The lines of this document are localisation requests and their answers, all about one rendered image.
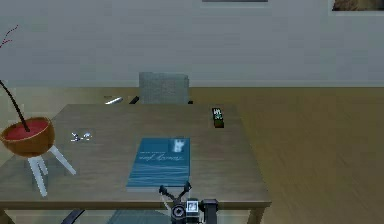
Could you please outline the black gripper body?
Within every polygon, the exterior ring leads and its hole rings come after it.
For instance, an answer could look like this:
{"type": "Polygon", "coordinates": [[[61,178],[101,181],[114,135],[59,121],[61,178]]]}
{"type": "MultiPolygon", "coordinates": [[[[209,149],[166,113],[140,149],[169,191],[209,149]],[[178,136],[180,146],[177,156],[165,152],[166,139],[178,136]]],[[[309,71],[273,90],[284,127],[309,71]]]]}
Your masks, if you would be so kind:
{"type": "Polygon", "coordinates": [[[186,207],[183,202],[175,202],[171,207],[171,224],[186,224],[186,207]]]}

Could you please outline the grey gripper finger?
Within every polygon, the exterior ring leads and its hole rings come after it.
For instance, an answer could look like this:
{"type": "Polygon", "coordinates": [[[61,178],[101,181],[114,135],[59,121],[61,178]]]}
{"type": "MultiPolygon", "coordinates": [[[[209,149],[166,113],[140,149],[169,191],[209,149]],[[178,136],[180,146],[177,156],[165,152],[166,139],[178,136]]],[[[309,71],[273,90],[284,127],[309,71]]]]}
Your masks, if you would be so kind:
{"type": "Polygon", "coordinates": [[[159,193],[162,196],[166,196],[166,197],[170,198],[174,203],[178,203],[179,202],[179,199],[176,198],[173,194],[169,193],[164,185],[161,185],[159,187],[159,193]]]}
{"type": "Polygon", "coordinates": [[[182,201],[182,197],[192,189],[189,181],[186,181],[183,187],[183,191],[179,194],[178,200],[182,201]]]}

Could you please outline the blue book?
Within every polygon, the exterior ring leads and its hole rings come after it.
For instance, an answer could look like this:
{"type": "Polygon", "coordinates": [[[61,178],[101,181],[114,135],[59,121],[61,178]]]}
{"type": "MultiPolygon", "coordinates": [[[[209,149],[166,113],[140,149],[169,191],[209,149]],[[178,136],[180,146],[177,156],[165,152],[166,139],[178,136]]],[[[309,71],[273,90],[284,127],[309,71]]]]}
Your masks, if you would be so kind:
{"type": "Polygon", "coordinates": [[[189,138],[143,138],[132,165],[128,191],[158,191],[183,188],[190,178],[191,147],[189,138]]]}

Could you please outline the brown wooden table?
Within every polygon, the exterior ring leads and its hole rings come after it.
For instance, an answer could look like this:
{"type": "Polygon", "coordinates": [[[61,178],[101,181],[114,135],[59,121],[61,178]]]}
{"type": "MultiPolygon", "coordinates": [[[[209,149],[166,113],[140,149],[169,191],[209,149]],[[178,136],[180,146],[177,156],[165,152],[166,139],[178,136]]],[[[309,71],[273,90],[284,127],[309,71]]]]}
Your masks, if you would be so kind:
{"type": "Polygon", "coordinates": [[[236,108],[221,109],[224,127],[215,128],[204,104],[67,105],[53,120],[56,144],[77,173],[48,156],[42,197],[28,163],[12,157],[0,166],[0,209],[159,209],[157,191],[126,189],[136,151],[145,137],[187,137],[192,195],[215,198],[222,210],[248,210],[248,224],[259,224],[271,199],[236,108]],[[71,142],[72,132],[92,138],[71,142]]]}

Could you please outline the black remote control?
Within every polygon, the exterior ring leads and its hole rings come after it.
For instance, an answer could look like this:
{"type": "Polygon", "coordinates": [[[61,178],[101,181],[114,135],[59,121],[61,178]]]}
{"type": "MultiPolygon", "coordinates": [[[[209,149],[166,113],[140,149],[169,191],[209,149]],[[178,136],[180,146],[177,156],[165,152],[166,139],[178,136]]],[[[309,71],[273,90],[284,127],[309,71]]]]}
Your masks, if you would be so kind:
{"type": "Polygon", "coordinates": [[[213,108],[213,122],[215,128],[223,128],[224,127],[224,119],[223,114],[220,108],[213,108]]]}

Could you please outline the small silver keys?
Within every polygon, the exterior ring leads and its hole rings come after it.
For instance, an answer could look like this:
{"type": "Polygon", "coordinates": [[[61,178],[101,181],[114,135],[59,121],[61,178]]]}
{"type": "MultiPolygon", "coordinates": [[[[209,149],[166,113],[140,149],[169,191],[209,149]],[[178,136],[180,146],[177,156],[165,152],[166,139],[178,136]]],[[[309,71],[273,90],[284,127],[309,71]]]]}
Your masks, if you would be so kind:
{"type": "Polygon", "coordinates": [[[82,136],[77,133],[72,132],[71,142],[79,142],[79,141],[90,141],[92,138],[92,134],[90,132],[86,132],[82,136]]]}

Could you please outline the grey chair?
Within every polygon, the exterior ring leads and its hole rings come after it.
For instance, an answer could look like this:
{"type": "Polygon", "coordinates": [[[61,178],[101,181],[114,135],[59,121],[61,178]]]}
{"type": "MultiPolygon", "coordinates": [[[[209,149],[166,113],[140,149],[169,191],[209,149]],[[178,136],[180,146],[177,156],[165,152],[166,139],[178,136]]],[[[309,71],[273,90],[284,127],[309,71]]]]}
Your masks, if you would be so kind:
{"type": "Polygon", "coordinates": [[[139,73],[139,94],[130,104],[192,104],[186,74],[139,73]]]}

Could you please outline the silver flat object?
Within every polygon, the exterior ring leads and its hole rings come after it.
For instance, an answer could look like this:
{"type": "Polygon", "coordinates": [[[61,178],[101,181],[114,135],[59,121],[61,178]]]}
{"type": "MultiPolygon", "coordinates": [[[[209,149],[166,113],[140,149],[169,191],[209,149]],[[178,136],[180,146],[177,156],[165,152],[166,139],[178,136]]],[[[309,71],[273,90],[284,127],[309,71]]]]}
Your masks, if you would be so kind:
{"type": "Polygon", "coordinates": [[[118,104],[121,103],[124,100],[123,97],[112,97],[111,99],[107,100],[104,104],[105,105],[112,105],[112,104],[118,104]]]}

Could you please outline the house plant in orange bowl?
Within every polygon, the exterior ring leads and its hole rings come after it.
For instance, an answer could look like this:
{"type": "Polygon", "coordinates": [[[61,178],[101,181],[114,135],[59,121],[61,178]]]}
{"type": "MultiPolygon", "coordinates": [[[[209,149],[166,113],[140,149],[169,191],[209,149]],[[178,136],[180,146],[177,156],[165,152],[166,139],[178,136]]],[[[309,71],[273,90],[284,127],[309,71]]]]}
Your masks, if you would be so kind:
{"type": "Polygon", "coordinates": [[[13,154],[27,159],[37,187],[42,197],[48,195],[43,176],[48,174],[43,155],[50,152],[69,173],[76,174],[76,170],[55,146],[55,130],[53,122],[48,117],[30,117],[26,119],[14,96],[0,80],[0,86],[6,92],[18,115],[19,121],[9,125],[0,133],[0,141],[13,154]]]}

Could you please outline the brown framed picture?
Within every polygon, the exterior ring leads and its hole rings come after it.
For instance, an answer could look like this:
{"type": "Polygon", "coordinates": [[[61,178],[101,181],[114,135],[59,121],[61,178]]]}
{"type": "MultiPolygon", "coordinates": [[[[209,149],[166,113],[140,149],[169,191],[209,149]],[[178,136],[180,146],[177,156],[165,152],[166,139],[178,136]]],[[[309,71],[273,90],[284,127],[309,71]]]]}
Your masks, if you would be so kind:
{"type": "Polygon", "coordinates": [[[384,13],[384,0],[331,0],[330,11],[384,13]]]}

